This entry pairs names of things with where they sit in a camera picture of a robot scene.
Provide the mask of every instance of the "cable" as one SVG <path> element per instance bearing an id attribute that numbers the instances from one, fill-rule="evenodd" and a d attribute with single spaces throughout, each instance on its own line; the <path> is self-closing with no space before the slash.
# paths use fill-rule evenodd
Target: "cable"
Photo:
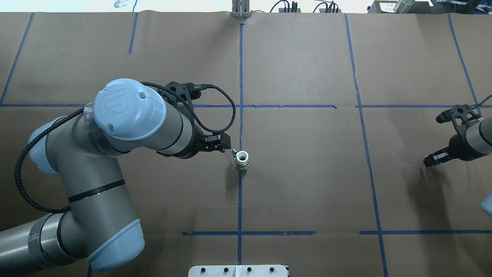
<path id="1" fill-rule="evenodd" d="M 43 212 L 49 212 L 49 213 L 64 213 L 70 210 L 70 206 L 66 206 L 64 208 L 59 208 L 59 209 L 53 209 L 53 208 L 47 208 L 38 202 L 34 201 L 29 194 L 27 193 L 26 189 L 24 188 L 24 184 L 22 183 L 21 179 L 21 169 L 22 169 L 22 164 L 29 153 L 29 151 L 38 143 L 43 137 L 45 137 L 47 134 L 49 134 L 51 131 L 54 129 L 58 128 L 61 126 L 63 123 L 69 121 L 70 119 L 74 118 L 75 116 L 81 114 L 84 112 L 84 109 L 80 109 L 73 114 L 63 118 L 62 120 L 59 120 L 55 122 L 53 125 L 48 127 L 46 130 L 41 132 L 37 137 L 35 137 L 29 144 L 24 148 L 24 150 L 21 152 L 21 155 L 17 159 L 17 163 L 15 164 L 15 171 L 14 171 L 14 177 L 15 177 L 15 184 L 17 186 L 17 189 L 21 193 L 21 196 L 24 198 L 24 200 L 29 203 L 29 205 L 33 206 L 34 208 L 43 211 Z"/>
<path id="2" fill-rule="evenodd" d="M 183 103 L 183 105 L 186 107 L 186 109 L 191 113 L 191 115 L 193 116 L 193 118 L 196 120 L 196 123 L 200 127 L 202 127 L 203 130 L 208 131 L 210 133 L 221 133 L 221 132 L 227 131 L 232 126 L 232 124 L 234 123 L 234 118 L 236 118 L 236 106 L 234 105 L 234 101 L 232 101 L 232 99 L 227 95 L 226 92 L 224 92 L 221 88 L 219 88 L 219 87 L 217 87 L 215 85 L 206 84 L 207 88 L 216 89 L 220 93 L 222 93 L 227 98 L 227 100 L 229 100 L 229 102 L 232 105 L 232 117 L 231 117 L 231 121 L 229 122 L 229 124 L 225 128 L 220 129 L 220 130 L 213 130 L 213 129 L 209 129 L 209 128 L 205 127 L 205 125 L 203 125 L 203 123 L 200 121 L 200 119 L 198 119 L 198 116 L 196 116 L 196 114 L 193 111 L 193 109 L 186 103 L 186 101 L 181 96 L 179 96 L 174 91 L 172 91 L 172 90 L 170 90 L 170 89 L 168 89 L 168 88 L 166 88 L 164 86 L 161 86 L 161 85 L 158 85 L 158 84 L 154 84 L 154 83 L 149 83 L 149 82 L 141 82 L 141 83 L 143 85 L 145 85 L 145 86 L 158 88 L 158 89 L 163 90 L 163 91 L 171 94 L 172 96 L 176 97 L 176 99 L 178 99 L 181 103 Z"/>
<path id="3" fill-rule="evenodd" d="M 325 13 L 328 13 L 328 12 L 329 13 L 338 13 L 339 7 L 338 7 L 338 4 L 335 3 L 334 1 L 325 1 L 325 0 L 315 0 L 315 1 L 320 1 L 320 2 L 324 2 L 324 3 L 330 3 L 330 8 L 328 8 L 328 4 L 326 4 Z"/>
<path id="4" fill-rule="evenodd" d="M 477 107 L 480 107 L 481 105 L 483 105 L 485 103 L 485 101 L 489 100 L 490 98 L 492 97 L 492 94 L 487 96 L 482 102 L 480 102 L 479 104 L 477 104 Z"/>
<path id="5" fill-rule="evenodd" d="M 316 12 L 316 9 L 317 9 L 319 6 L 323 5 L 323 4 L 325 4 L 325 5 L 326 5 L 326 8 L 325 8 L 325 12 L 326 12 L 326 11 L 328 10 L 328 3 L 326 3 L 326 2 L 321 2 L 321 3 L 319 3 L 319 4 L 318 4 L 318 6 L 316 6 L 316 8 L 314 8 L 314 11 L 312 11 L 312 12 L 313 12 L 313 13 L 315 13 L 315 12 Z"/>
<path id="6" fill-rule="evenodd" d="M 272 7 L 272 9 L 270 10 L 270 12 L 272 12 L 275 8 L 275 6 L 277 6 L 280 2 L 283 2 L 283 4 L 285 5 L 285 3 L 287 3 L 287 10 L 290 10 L 290 4 L 289 4 L 289 1 L 287 0 L 280 0 L 278 1 L 277 3 L 275 3 L 275 5 Z"/>

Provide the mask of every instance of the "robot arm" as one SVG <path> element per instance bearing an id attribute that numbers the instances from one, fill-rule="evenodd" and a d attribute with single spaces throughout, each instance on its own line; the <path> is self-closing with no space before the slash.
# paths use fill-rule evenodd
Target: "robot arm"
<path id="1" fill-rule="evenodd" d="M 455 105 L 436 117 L 437 123 L 452 122 L 457 134 L 449 139 L 447 147 L 424 158 L 426 167 L 437 166 L 453 159 L 473 161 L 492 153 L 492 117 L 483 119 L 481 114 L 473 111 L 491 97 L 492 95 L 475 105 Z M 482 201 L 480 207 L 492 216 L 492 194 Z"/>
<path id="2" fill-rule="evenodd" d="M 228 127 L 204 135 L 194 123 L 196 118 L 203 126 L 191 100 L 206 88 L 171 82 L 157 92 L 118 79 L 82 114 L 50 131 L 33 147 L 31 159 L 42 171 L 60 175 L 70 210 L 0 232 L 0 275 L 28 274 L 86 257 L 94 270 L 108 271 L 140 254 L 145 244 L 140 219 L 117 157 L 141 146 L 183 159 L 199 151 L 230 149 L 224 133 Z M 183 100 L 185 107 L 178 107 Z M 36 130 L 30 140 L 57 120 Z"/>

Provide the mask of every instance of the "light blue joint cap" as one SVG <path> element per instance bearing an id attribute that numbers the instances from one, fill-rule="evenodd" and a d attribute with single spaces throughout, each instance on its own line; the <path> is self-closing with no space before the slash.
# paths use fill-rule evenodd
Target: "light blue joint cap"
<path id="1" fill-rule="evenodd" d="M 482 208 L 482 211 L 492 216 L 492 193 L 485 197 L 485 199 L 480 203 L 480 207 Z"/>
<path id="2" fill-rule="evenodd" d="M 144 246 L 140 219 L 136 219 L 96 249 L 89 256 L 88 262 L 95 271 L 113 270 L 133 260 Z"/>
<path id="3" fill-rule="evenodd" d="M 43 126 L 39 127 L 32 133 L 32 135 L 29 137 L 29 142 L 31 142 L 34 138 L 36 138 L 40 133 L 42 133 L 44 130 L 48 129 L 53 123 L 55 123 L 57 120 L 60 118 L 64 118 L 64 116 L 61 116 L 55 120 L 53 120 L 50 123 L 46 123 Z M 37 165 L 37 168 L 39 170 L 43 171 L 46 174 L 49 175 L 60 175 L 58 172 L 56 172 L 51 166 L 50 163 L 48 163 L 48 157 L 46 156 L 46 137 L 48 135 L 44 136 L 36 145 L 29 151 L 29 157 L 31 160 Z"/>
<path id="4" fill-rule="evenodd" d="M 121 140 L 144 139 L 166 118 L 166 105 L 157 91 L 133 79 L 109 82 L 94 99 L 94 120 L 108 135 Z"/>

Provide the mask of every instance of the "pipe fitting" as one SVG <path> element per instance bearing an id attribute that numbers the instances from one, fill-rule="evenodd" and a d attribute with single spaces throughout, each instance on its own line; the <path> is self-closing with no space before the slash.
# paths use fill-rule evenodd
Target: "pipe fitting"
<path id="1" fill-rule="evenodd" d="M 236 152 L 236 150 L 232 150 L 232 153 L 234 155 L 234 160 L 236 167 L 239 170 L 246 170 L 249 167 L 249 154 L 246 151 L 239 151 Z"/>

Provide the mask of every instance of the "blue tape line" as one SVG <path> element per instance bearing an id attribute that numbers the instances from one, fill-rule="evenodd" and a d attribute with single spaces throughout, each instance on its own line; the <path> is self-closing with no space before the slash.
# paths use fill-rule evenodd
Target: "blue tape line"
<path id="1" fill-rule="evenodd" d="M 83 104 L 1 104 L 0 107 L 7 108 L 72 108 L 83 107 Z"/>
<path id="2" fill-rule="evenodd" d="M 360 105 L 362 108 L 452 108 L 454 105 Z"/>
<path id="3" fill-rule="evenodd" d="M 314 234 L 316 234 L 316 231 L 291 231 L 291 232 L 247 231 L 247 232 L 242 232 L 243 236 L 311 236 Z"/>
<path id="4" fill-rule="evenodd" d="M 239 150 L 243 149 L 243 26 L 239 25 Z"/>
<path id="5" fill-rule="evenodd" d="M 477 97 L 475 95 L 475 91 L 473 90 L 473 86 L 471 84 L 470 75 L 468 74 L 468 70 L 466 69 L 466 65 L 464 64 L 463 55 L 461 54 L 460 45 L 458 44 L 458 40 L 456 39 L 455 28 L 453 26 L 453 20 L 451 19 L 451 13 L 448 13 L 448 21 L 449 27 L 451 28 L 451 34 L 453 35 L 453 40 L 455 41 L 456 50 L 458 51 L 458 56 L 460 57 L 461 65 L 463 66 L 464 74 L 466 75 L 466 80 L 468 81 L 468 86 L 470 87 L 471 95 L 473 96 L 473 100 L 475 104 L 478 104 Z"/>
<path id="6" fill-rule="evenodd" d="M 0 104 L 3 103 L 3 99 L 7 94 L 8 85 L 10 83 L 10 79 L 12 78 L 12 74 L 14 73 L 15 65 L 17 64 L 17 60 L 19 60 L 19 55 L 21 54 L 22 46 L 24 46 L 24 42 L 26 41 L 26 37 L 28 36 L 29 28 L 31 27 L 32 18 L 34 17 L 34 13 L 31 13 L 31 17 L 29 18 L 28 25 L 26 26 L 26 30 L 24 31 L 24 36 L 22 37 L 21 44 L 19 45 L 19 49 L 17 50 L 17 54 L 15 55 L 14 63 L 12 64 L 12 68 L 10 69 L 10 73 L 8 74 L 7 81 L 5 82 L 5 87 L 3 88 L 3 92 L 0 97 Z"/>
<path id="7" fill-rule="evenodd" d="M 492 234 L 492 230 L 403 230 L 403 231 L 360 231 L 361 236 L 370 235 L 468 235 Z"/>
<path id="8" fill-rule="evenodd" d="M 243 105 L 245 108 L 337 108 L 334 105 Z"/>
<path id="9" fill-rule="evenodd" d="M 135 31 L 137 30 L 137 20 L 138 12 L 135 13 L 135 21 L 133 22 L 133 32 L 131 33 L 130 49 L 128 50 L 128 54 L 131 54 L 131 50 L 133 50 L 133 40 L 135 39 Z"/>
<path id="10" fill-rule="evenodd" d="M 223 232 L 223 231 L 215 231 L 215 232 L 193 232 L 193 233 L 187 233 L 187 232 L 181 232 L 183 237 L 190 237 L 190 236 L 237 236 L 238 232 L 232 231 L 232 232 Z"/>
<path id="11" fill-rule="evenodd" d="M 243 172 L 239 171 L 238 190 L 238 265 L 243 262 Z"/>
<path id="12" fill-rule="evenodd" d="M 243 27 L 239 24 L 239 150 L 243 149 Z M 238 189 L 238 265 L 243 263 L 243 172 L 239 171 Z"/>
<path id="13" fill-rule="evenodd" d="M 198 104 L 198 105 L 193 105 L 194 108 L 232 108 L 232 105 L 205 105 L 205 104 Z"/>
<path id="14" fill-rule="evenodd" d="M 367 139 L 367 134 L 366 134 L 366 126 L 364 124 L 364 115 L 362 112 L 362 100 L 361 100 L 361 94 L 359 91 L 359 85 L 357 84 L 357 78 L 355 76 L 355 59 L 354 59 L 354 51 L 352 48 L 352 39 L 350 37 L 350 27 L 348 23 L 348 16 L 345 14 L 345 25 L 347 28 L 347 38 L 348 38 L 348 47 L 350 50 L 350 59 L 352 62 L 352 72 L 354 75 L 354 84 L 355 84 L 355 90 L 357 91 L 357 103 L 358 103 L 358 108 L 359 108 L 359 116 L 361 118 L 361 125 L 362 125 L 362 135 L 364 138 L 364 147 L 366 148 L 366 159 L 367 163 L 369 166 L 369 174 L 370 174 L 370 185 L 372 188 L 372 202 L 374 204 L 374 213 L 376 215 L 376 225 L 377 225 L 377 230 L 381 232 L 381 221 L 379 219 L 379 209 L 377 206 L 377 196 L 376 196 L 376 188 L 374 185 L 374 176 L 372 175 L 372 165 L 370 162 L 370 154 L 369 154 L 369 144 L 368 144 L 368 139 Z M 388 267 L 386 265 L 386 254 L 384 251 L 384 243 L 383 243 L 383 236 L 379 235 L 379 248 L 381 250 L 381 260 L 383 264 L 383 272 L 384 276 L 388 277 Z"/>
<path id="15" fill-rule="evenodd" d="M 87 277 L 91 277 L 92 276 L 92 266 L 91 264 L 89 264 L 89 268 L 87 269 Z"/>
<path id="16" fill-rule="evenodd" d="M 311 236 L 316 231 L 211 231 L 211 232 L 181 232 L 183 237 L 191 236 Z"/>

